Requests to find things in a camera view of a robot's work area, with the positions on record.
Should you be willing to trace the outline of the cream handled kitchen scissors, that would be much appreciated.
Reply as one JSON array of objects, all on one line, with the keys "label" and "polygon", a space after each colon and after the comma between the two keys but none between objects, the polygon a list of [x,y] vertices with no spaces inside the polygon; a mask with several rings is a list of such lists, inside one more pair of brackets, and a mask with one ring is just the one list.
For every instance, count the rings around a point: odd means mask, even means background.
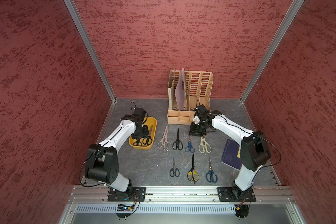
[{"label": "cream handled kitchen scissors", "polygon": [[202,154],[211,153],[211,151],[212,151],[211,146],[208,144],[208,142],[206,141],[206,139],[203,136],[201,137],[201,141],[200,141],[200,145],[199,145],[198,150]]}]

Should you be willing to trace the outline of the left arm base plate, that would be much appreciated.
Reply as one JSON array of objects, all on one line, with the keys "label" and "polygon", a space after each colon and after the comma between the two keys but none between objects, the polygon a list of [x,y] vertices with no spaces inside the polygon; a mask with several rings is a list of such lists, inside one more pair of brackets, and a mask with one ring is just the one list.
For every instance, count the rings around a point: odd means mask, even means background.
[{"label": "left arm base plate", "polygon": [[139,202],[144,202],[146,196],[146,187],[129,186],[124,192],[108,188],[109,202],[128,202],[138,199]]}]

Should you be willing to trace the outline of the yellow black handled scissors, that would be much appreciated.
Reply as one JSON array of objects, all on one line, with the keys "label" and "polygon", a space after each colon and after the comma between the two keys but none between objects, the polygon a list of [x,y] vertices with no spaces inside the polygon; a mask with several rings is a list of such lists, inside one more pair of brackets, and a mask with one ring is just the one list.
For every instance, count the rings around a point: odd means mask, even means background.
[{"label": "yellow black handled scissors", "polygon": [[187,178],[190,182],[196,184],[199,181],[200,177],[199,174],[195,170],[195,157],[194,154],[192,155],[192,166],[189,172],[187,173]]}]

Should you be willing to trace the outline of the beige folder in organizer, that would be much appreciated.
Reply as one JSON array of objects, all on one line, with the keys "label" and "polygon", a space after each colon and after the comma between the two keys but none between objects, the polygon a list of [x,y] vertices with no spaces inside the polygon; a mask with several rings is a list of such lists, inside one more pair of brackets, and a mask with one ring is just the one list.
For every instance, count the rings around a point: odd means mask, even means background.
[{"label": "beige folder in organizer", "polygon": [[177,111],[178,106],[175,98],[175,89],[177,86],[177,73],[171,69],[169,72],[168,96],[169,96],[169,110]]}]

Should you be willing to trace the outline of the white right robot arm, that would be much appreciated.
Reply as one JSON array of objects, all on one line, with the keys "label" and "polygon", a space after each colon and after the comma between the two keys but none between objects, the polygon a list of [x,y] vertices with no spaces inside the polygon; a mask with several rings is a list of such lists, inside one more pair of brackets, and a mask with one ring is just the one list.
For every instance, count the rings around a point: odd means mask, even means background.
[{"label": "white right robot arm", "polygon": [[204,115],[196,112],[191,123],[193,133],[203,135],[210,127],[223,132],[239,144],[242,166],[238,177],[232,183],[232,193],[236,195],[246,193],[252,188],[257,172],[271,158],[265,134],[246,129],[219,111],[207,112]]}]

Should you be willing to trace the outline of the yellow plastic storage tray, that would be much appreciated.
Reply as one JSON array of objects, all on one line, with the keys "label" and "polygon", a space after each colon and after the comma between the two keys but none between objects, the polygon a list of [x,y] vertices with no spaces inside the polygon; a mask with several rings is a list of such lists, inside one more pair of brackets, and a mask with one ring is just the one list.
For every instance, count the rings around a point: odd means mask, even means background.
[{"label": "yellow plastic storage tray", "polygon": [[155,141],[155,132],[157,128],[157,120],[153,117],[148,117],[142,128],[139,130],[141,134],[138,139],[129,138],[129,144],[135,149],[149,150],[152,148]]}]

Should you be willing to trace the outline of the beige plastic file organizer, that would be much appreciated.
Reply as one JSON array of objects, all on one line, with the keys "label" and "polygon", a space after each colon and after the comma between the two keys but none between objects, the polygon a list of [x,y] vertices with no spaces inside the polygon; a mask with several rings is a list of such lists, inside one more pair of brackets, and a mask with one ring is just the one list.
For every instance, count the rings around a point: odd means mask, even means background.
[{"label": "beige plastic file organizer", "polygon": [[[177,78],[179,78],[181,70],[174,71],[177,73]],[[211,71],[185,71],[188,110],[172,111],[168,109],[167,123],[190,125],[193,122],[197,106],[203,104],[209,110],[213,80],[213,72]]]}]

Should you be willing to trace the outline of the blue handled small scissors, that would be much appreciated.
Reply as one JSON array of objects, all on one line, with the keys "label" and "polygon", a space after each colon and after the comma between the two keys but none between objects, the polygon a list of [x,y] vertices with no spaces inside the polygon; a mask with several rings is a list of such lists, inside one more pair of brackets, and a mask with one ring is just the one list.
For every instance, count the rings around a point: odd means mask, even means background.
[{"label": "blue handled small scissors", "polygon": [[195,153],[195,148],[192,146],[192,142],[191,142],[191,137],[188,137],[188,144],[187,147],[185,148],[185,152],[186,153]]}]

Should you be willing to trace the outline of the pink handled scissors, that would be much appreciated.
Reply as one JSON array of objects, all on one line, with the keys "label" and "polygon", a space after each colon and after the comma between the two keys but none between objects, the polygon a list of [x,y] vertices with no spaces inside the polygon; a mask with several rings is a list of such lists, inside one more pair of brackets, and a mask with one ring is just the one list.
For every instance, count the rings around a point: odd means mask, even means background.
[{"label": "pink handled scissors", "polygon": [[169,148],[169,143],[168,143],[168,125],[165,127],[163,137],[158,142],[157,147],[159,149],[163,149],[164,151],[168,151],[168,148]]}]

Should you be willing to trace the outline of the aluminium corner post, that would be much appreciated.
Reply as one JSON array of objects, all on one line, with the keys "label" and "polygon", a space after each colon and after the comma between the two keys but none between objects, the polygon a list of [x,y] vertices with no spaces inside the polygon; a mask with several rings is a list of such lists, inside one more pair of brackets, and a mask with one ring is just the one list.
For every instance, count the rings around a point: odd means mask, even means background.
[{"label": "aluminium corner post", "polygon": [[297,13],[299,12],[301,6],[303,5],[304,0],[293,0],[289,9],[287,10],[281,24],[279,25],[275,35],[273,36],[262,60],[260,61],[257,69],[255,70],[251,80],[249,81],[247,87],[245,88],[243,94],[240,97],[240,101],[242,104],[245,103],[247,100],[250,92],[252,91],[254,85],[258,81],[259,77],[261,76],[262,72],[264,71],[265,67],[267,66],[270,58],[273,56],[275,50],[279,46],[281,40],[283,39],[285,33],[287,32],[288,28],[290,27],[292,21],[296,17]]},{"label": "aluminium corner post", "polygon": [[102,64],[99,60],[99,57],[96,53],[96,50],[94,49],[94,46],[93,46],[93,44],[90,40],[89,34],[88,34],[88,32],[87,32],[87,30],[84,26],[84,23],[83,23],[80,15],[79,15],[79,12],[78,12],[78,9],[75,5],[75,2],[73,0],[64,0],[64,2],[65,2],[65,5],[66,5],[74,23],[75,23],[75,26],[76,26],[76,28],[77,28],[80,36],[81,36],[81,39],[84,42],[85,47],[86,47],[94,65],[95,65],[95,68],[96,68],[96,70],[97,70],[97,72],[98,72],[98,74],[99,74],[99,76],[100,76],[100,78],[103,82],[103,85],[104,85],[106,91],[109,94],[109,97],[110,97],[111,101],[113,103],[116,103],[116,101],[117,101],[116,95],[114,94],[114,91],[113,91],[113,89],[112,89],[112,87],[111,87],[111,85],[108,81],[108,78],[106,76],[104,68],[103,68],[103,66],[102,66]]}]

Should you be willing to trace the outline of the lilac folder in organizer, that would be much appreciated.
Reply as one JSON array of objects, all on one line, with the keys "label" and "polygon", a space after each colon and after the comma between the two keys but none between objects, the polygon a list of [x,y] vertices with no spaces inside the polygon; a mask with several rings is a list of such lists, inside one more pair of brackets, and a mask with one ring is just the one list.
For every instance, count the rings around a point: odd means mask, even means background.
[{"label": "lilac folder in organizer", "polygon": [[179,75],[178,82],[175,88],[175,99],[179,111],[188,110],[184,68],[181,69],[181,73]]}]

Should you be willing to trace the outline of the dark blue handled scissors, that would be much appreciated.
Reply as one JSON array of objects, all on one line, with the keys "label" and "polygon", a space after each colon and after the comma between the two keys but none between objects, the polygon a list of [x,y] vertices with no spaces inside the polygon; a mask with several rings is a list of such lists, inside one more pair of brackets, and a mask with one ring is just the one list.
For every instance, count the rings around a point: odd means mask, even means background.
[{"label": "dark blue handled scissors", "polygon": [[216,173],[212,169],[212,163],[211,163],[210,156],[209,156],[209,170],[206,173],[205,177],[206,177],[207,182],[209,182],[209,183],[216,183],[217,180],[218,180],[218,177],[217,177]]}]

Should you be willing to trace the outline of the aluminium left corner post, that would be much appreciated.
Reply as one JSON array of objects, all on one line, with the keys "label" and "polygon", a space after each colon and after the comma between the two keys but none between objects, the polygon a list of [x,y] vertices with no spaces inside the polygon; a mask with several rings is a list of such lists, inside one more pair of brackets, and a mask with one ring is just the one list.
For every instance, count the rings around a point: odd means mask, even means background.
[{"label": "aluminium left corner post", "polygon": [[76,28],[77,28],[80,36],[81,36],[81,39],[84,42],[85,47],[86,47],[94,65],[95,65],[95,68],[96,68],[96,70],[97,70],[97,72],[98,72],[98,74],[99,74],[99,76],[100,76],[100,78],[103,82],[103,85],[104,85],[106,91],[109,94],[109,97],[110,97],[111,101],[113,103],[116,103],[116,101],[117,101],[116,95],[114,94],[114,91],[113,91],[113,89],[112,89],[112,87],[111,87],[111,85],[108,81],[108,78],[106,76],[104,68],[103,68],[103,66],[102,66],[102,64],[99,60],[99,57],[96,53],[96,50],[94,49],[94,46],[93,46],[93,44],[90,40],[89,34],[88,34],[88,32],[87,32],[87,30],[84,26],[84,23],[83,23],[80,15],[79,15],[79,12],[78,12],[78,9],[75,5],[75,2],[73,0],[64,0],[64,2],[65,2],[65,5],[66,5],[74,23],[75,23],[75,26],[76,26]]}]

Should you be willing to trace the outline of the small grey handled scissors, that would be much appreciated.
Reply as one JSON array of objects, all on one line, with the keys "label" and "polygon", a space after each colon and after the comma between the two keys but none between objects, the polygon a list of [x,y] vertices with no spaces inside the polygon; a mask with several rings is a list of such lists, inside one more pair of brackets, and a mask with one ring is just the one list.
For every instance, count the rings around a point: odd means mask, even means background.
[{"label": "small grey handled scissors", "polygon": [[173,167],[169,171],[170,177],[179,177],[180,176],[180,171],[179,169],[175,166],[175,160],[173,159]]}]

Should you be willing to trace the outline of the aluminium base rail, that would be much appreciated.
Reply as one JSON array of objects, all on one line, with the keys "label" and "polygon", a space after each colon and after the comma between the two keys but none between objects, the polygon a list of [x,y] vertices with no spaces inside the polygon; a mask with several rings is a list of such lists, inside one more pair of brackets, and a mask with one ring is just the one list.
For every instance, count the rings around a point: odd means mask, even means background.
[{"label": "aluminium base rail", "polygon": [[255,186],[240,199],[229,187],[141,186],[123,200],[105,187],[73,188],[62,224],[304,224],[288,186]]}]

